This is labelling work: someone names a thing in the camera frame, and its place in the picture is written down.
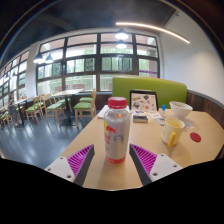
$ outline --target tablet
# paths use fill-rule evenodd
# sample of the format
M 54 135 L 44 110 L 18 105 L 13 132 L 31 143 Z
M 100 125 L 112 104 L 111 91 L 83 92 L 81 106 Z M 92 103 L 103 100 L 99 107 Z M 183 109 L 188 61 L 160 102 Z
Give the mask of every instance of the tablet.
M 130 90 L 130 110 L 158 111 L 156 92 L 150 90 Z

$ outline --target red bottle cap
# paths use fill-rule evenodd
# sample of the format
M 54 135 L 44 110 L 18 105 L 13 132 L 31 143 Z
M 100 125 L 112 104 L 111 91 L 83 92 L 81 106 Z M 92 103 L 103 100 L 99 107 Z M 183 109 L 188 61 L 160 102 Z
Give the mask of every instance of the red bottle cap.
M 195 133 L 195 132 L 192 132 L 190 134 L 190 137 L 195 142 L 200 142 L 201 141 L 201 136 L 199 134 Z
M 124 97 L 110 97 L 108 99 L 108 107 L 111 109 L 125 109 L 127 107 L 127 99 Z

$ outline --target white wall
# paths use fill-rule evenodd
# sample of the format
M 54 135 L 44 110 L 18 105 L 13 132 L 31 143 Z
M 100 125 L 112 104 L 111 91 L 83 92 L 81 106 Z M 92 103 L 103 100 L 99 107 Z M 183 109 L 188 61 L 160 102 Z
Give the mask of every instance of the white wall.
M 161 78 L 182 82 L 189 90 L 210 96 L 224 104 L 222 61 L 205 32 L 186 14 L 178 13 L 166 26 L 189 39 L 187 44 L 162 34 Z

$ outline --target plastic bottle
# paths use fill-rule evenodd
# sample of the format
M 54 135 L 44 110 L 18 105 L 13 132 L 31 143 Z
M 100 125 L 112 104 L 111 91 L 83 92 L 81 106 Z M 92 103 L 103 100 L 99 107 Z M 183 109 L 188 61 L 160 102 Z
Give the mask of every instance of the plastic bottle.
M 161 111 L 161 116 L 162 116 L 162 117 L 165 115 L 165 109 L 166 109 L 166 105 L 163 104 L 163 106 L 162 106 L 162 111 Z
M 110 97 L 109 110 L 104 115 L 104 138 L 106 159 L 110 163 L 121 163 L 125 160 L 130 129 L 130 114 L 125 109 L 127 100 L 124 97 Z

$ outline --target paper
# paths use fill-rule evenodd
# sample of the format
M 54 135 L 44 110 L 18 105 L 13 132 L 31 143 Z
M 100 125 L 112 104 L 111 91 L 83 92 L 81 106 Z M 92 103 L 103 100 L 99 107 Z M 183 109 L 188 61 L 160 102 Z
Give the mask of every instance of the paper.
M 132 115 L 147 116 L 147 118 L 162 118 L 157 111 L 131 110 L 131 113 Z
M 104 118 L 104 114 L 109 110 L 108 105 L 105 105 L 103 109 L 97 114 L 98 118 Z M 130 113 L 129 106 L 126 107 L 126 110 Z

